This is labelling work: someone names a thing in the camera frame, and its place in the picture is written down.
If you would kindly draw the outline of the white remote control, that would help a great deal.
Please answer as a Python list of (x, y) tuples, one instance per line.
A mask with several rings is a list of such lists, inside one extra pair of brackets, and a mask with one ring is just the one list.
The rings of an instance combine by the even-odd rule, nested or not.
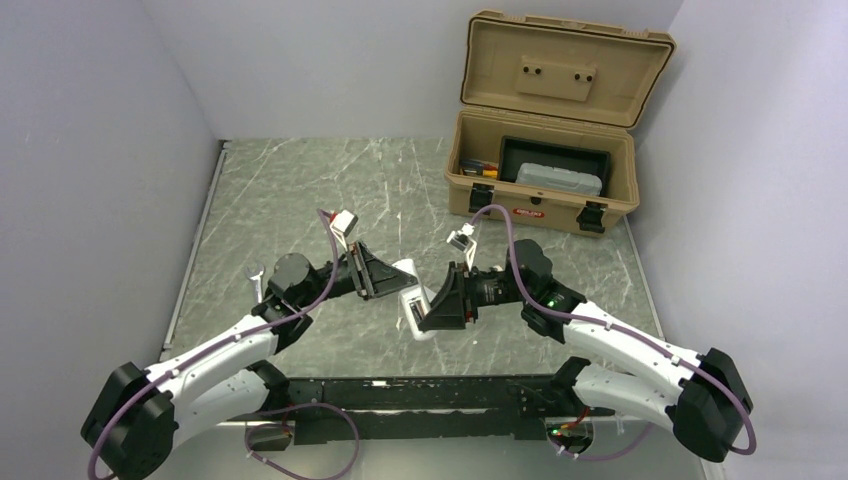
[(417, 283), (401, 290), (398, 294), (399, 306), (408, 324), (413, 338), (416, 341), (429, 341), (435, 338), (436, 331), (421, 331), (419, 322), (430, 310), (430, 301), (436, 293), (429, 287), (423, 285), (419, 273), (411, 258), (398, 260), (392, 264), (393, 267), (413, 276)]

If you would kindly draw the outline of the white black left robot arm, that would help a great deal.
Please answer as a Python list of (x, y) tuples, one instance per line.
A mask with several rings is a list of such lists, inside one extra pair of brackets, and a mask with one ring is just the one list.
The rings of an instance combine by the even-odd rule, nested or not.
[(292, 393), (269, 360), (312, 325), (308, 307), (418, 287), (412, 260), (389, 264), (361, 241), (320, 268), (299, 253), (280, 257), (260, 303), (226, 331), (167, 361), (145, 368), (128, 362), (109, 375), (81, 429), (93, 449), (90, 466), (104, 464), (111, 479), (145, 479), (176, 447), (221, 422), (279, 417), (305, 396)]

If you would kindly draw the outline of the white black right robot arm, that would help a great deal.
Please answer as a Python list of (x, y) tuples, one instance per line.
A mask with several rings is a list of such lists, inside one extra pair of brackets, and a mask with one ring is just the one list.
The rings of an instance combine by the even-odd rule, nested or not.
[(733, 359), (701, 354), (647, 335), (602, 310), (552, 275), (552, 261), (533, 240), (508, 248), (507, 265), (480, 270), (450, 263), (437, 293), (414, 287), (400, 303), (413, 335), (463, 330), (481, 308), (522, 305), (521, 318), (542, 337), (573, 343), (620, 367), (613, 372), (571, 357), (551, 378), (545, 399), (564, 415), (613, 410), (670, 431), (696, 456), (714, 463), (740, 453), (735, 441), (752, 429), (753, 402)]

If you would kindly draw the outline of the silver wrench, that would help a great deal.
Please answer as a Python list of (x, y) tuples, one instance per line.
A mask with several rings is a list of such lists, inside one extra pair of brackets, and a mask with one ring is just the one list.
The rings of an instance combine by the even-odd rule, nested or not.
[(251, 283), (253, 295), (254, 295), (254, 304), (260, 304), (263, 301), (263, 276), (265, 273), (265, 267), (262, 263), (256, 262), (253, 266), (246, 266), (244, 268), (244, 274), (247, 280)]

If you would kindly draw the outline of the screwdrivers in toolbox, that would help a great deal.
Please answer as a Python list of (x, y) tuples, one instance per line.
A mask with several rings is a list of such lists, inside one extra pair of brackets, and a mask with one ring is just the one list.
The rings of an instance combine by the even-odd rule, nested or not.
[(498, 178), (498, 167), (494, 164), (477, 159), (460, 159), (459, 170), (466, 176), (480, 176), (485, 178)]

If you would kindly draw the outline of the black toolbox tray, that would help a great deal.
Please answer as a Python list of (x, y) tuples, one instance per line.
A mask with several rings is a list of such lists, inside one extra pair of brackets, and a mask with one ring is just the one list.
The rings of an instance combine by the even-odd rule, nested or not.
[(566, 146), (550, 142), (505, 136), (501, 142), (501, 159), (498, 179), (516, 183), (521, 165), (525, 163), (563, 168), (596, 175), (602, 180), (603, 196), (611, 172), (611, 154), (604, 150)]

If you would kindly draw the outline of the grey plastic case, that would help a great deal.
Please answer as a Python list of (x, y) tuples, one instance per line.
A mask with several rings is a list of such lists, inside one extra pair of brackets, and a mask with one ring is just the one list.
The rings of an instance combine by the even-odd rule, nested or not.
[(596, 175), (533, 163), (520, 166), (515, 182), (588, 196), (599, 196), (603, 187)]

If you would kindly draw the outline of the tan plastic toolbox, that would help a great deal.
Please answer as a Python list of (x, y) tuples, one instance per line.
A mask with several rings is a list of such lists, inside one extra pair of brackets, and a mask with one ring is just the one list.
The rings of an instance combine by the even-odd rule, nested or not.
[[(661, 31), (483, 10), (470, 18), (448, 208), (502, 205), (515, 222), (600, 237), (640, 202), (632, 130), (674, 55)], [(611, 154), (603, 196), (466, 176), (460, 159), (500, 165), (505, 136)]]

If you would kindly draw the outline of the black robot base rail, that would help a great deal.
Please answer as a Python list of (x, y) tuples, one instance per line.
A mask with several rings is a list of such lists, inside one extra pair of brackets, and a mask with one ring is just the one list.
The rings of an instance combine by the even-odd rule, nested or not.
[(298, 445), (342, 440), (510, 437), (543, 440), (587, 407), (552, 375), (291, 378), (261, 411), (294, 427)]

